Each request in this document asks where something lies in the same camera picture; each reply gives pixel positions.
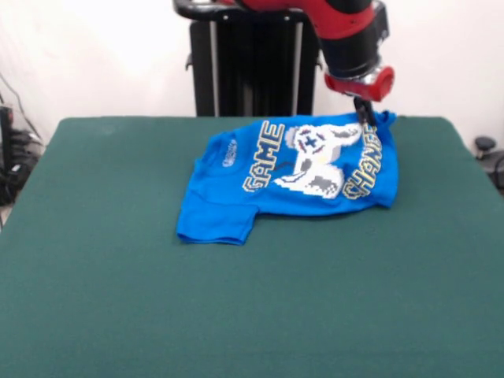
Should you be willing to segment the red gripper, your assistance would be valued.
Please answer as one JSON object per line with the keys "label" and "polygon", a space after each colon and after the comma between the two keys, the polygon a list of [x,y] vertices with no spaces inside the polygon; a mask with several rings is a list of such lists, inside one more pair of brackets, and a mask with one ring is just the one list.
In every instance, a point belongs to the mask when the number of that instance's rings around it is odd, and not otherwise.
{"label": "red gripper", "polygon": [[358,122],[366,122],[374,127],[376,116],[371,102],[381,102],[391,93],[395,82],[395,71],[391,66],[378,65],[364,76],[348,79],[335,78],[326,72],[324,81],[330,90],[354,97]]}

